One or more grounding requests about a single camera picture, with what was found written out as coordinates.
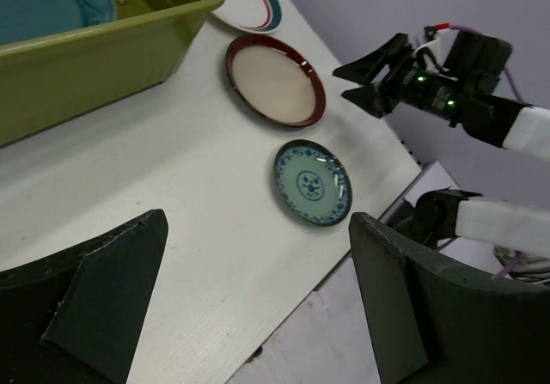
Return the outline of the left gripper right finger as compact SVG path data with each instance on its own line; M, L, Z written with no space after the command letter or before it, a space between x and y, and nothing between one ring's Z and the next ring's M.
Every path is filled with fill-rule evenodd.
M547 288L464 265L362 212L349 236L381 382L548 382Z

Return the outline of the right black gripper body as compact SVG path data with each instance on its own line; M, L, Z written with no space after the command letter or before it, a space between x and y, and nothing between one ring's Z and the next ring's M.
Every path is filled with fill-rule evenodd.
M460 118L461 92L456 80L419 67L408 49L389 53L380 48L373 55L378 71L389 67L388 73L375 85L375 117L385 117L398 104L405 103L441 119Z

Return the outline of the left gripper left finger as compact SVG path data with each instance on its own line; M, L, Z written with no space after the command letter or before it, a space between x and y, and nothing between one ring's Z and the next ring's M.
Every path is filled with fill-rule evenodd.
M161 209L1 273L3 383L125 383L168 238Z

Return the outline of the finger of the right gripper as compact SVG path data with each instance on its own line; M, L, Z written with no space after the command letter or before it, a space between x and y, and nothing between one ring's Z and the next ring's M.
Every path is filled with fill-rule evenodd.
M333 76L365 86L374 81L387 66L392 69L402 58L408 59L413 52L407 34L393 36L372 53L333 71Z
M341 96L370 116L377 119L385 116L383 104L378 102L378 91L375 84L348 89Z

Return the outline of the dark red rimmed plate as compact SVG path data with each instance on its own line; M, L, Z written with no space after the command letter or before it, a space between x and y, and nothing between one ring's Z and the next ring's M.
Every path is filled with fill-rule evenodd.
M224 57L234 91L259 116L290 128L304 128L324 115L325 89L312 64L271 36L235 38Z

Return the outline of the teal scalloped plate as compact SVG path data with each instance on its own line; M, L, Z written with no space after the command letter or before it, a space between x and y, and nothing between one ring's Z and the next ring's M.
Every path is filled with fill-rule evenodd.
M1 0L1 43L33 40L116 19L114 0Z

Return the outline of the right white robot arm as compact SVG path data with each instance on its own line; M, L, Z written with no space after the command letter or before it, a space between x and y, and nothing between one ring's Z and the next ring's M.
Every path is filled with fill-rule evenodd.
M472 138L493 147L549 159L549 111L494 95L507 70L510 43L460 29L444 63L431 46L447 26L425 28L426 42L413 46L396 34L372 53L333 71L354 82L342 97L381 119L400 103L461 126ZM549 213L494 201L477 192L436 190L422 195L412 214L392 227L432 249L441 240L465 238L513 251L549 257Z

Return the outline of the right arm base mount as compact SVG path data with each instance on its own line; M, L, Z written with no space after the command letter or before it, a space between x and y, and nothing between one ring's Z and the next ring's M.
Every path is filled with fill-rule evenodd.
M424 245L430 237L428 227L411 202L405 198L396 200L380 218L381 222L405 236Z

